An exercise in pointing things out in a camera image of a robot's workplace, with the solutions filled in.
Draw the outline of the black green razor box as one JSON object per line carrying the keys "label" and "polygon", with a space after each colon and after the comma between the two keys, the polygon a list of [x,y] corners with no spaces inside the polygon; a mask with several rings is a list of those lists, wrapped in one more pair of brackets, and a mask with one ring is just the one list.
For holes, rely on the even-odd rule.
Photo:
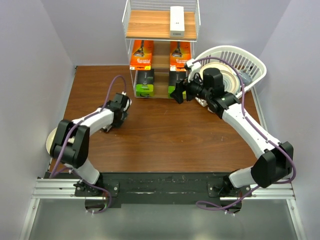
{"label": "black green razor box", "polygon": [[149,98],[154,96],[154,69],[138,70],[136,76],[135,93],[137,97]]}
{"label": "black green razor box", "polygon": [[176,83],[178,80],[183,80],[187,77],[186,71],[170,71],[169,72],[169,82],[168,82],[168,98],[171,99],[171,93],[176,88]]}

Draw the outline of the orange razor box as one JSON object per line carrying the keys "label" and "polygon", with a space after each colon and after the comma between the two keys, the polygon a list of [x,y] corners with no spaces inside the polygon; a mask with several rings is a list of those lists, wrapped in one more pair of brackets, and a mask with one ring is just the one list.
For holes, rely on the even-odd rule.
{"label": "orange razor box", "polygon": [[135,40],[130,57],[129,69],[150,71],[154,52],[153,40]]}
{"label": "orange razor box", "polygon": [[187,41],[171,41],[169,69],[172,72],[185,72],[185,64],[192,58],[191,45]]}

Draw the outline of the silver grey box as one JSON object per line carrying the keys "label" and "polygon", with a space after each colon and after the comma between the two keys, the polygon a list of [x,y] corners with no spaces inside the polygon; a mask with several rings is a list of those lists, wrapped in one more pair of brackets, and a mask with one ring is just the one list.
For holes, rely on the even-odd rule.
{"label": "silver grey box", "polygon": [[185,35],[185,12],[183,6],[170,7],[170,37],[177,38]]}

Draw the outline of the white small box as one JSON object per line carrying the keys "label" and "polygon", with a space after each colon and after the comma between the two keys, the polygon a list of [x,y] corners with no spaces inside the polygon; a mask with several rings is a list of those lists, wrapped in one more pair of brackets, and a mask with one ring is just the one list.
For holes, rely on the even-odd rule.
{"label": "white small box", "polygon": [[109,126],[105,126],[105,127],[102,127],[100,130],[104,133],[107,133],[111,130],[112,126],[109,125]]}

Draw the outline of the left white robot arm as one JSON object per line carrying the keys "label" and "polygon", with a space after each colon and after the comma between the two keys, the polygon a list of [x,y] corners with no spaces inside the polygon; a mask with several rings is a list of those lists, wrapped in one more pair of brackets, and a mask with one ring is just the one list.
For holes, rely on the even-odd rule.
{"label": "left white robot arm", "polygon": [[131,104],[125,92],[116,93],[112,100],[82,118],[61,120],[47,137],[49,155],[76,173],[92,196],[99,196],[104,184],[102,174],[89,160],[90,136],[100,130],[108,132],[111,128],[121,127]]}

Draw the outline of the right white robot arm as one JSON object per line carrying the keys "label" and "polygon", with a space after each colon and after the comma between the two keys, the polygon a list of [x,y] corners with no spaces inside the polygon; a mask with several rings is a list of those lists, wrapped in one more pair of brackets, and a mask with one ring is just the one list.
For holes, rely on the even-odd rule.
{"label": "right white robot arm", "polygon": [[202,74],[196,73],[192,80],[179,79],[170,96],[179,104],[194,98],[205,100],[208,109],[233,127],[257,158],[253,166],[238,169],[227,176],[222,185],[227,196],[235,196],[246,185],[267,188],[292,174],[293,146],[268,134],[245,111],[240,100],[225,91],[219,69],[208,68]]}

